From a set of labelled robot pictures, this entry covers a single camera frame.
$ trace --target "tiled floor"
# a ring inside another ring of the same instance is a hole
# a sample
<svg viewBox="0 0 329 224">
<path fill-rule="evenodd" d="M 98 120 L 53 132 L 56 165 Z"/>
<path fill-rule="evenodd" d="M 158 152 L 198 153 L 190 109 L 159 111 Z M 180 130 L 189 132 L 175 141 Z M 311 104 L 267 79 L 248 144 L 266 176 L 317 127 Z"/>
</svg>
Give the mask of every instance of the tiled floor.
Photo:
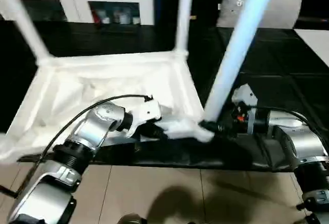
<svg viewBox="0 0 329 224">
<path fill-rule="evenodd" d="M 30 164 L 0 167 L 16 190 Z M 75 193 L 71 224 L 116 224 L 137 213 L 149 223 L 287 224 L 305 217 L 293 174 L 91 165 Z M 0 195 L 0 224 L 13 200 Z"/>
</svg>

